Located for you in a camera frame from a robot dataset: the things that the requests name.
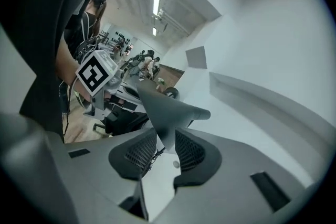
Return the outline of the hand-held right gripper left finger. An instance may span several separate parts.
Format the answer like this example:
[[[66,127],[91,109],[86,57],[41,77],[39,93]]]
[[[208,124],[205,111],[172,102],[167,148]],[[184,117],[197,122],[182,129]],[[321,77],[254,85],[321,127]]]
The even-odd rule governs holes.
[[[154,129],[66,144],[69,190],[80,223],[148,223],[142,177],[156,151]]]

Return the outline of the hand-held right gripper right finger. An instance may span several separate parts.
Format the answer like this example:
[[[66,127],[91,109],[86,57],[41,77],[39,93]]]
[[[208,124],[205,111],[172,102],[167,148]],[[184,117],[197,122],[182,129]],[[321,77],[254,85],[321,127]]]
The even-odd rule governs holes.
[[[175,150],[181,174],[155,223],[280,223],[306,191],[287,170],[242,142],[178,128]]]

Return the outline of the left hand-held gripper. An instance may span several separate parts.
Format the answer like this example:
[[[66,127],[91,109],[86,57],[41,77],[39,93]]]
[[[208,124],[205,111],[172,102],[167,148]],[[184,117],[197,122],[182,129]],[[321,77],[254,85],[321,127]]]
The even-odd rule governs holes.
[[[105,116],[108,109],[115,106],[129,111],[145,113],[142,103],[133,103],[124,99],[140,99],[134,87],[121,86],[124,71],[104,50],[95,50],[83,59],[76,71],[77,78],[90,94],[91,104],[86,116]],[[107,100],[112,95],[119,98]]]

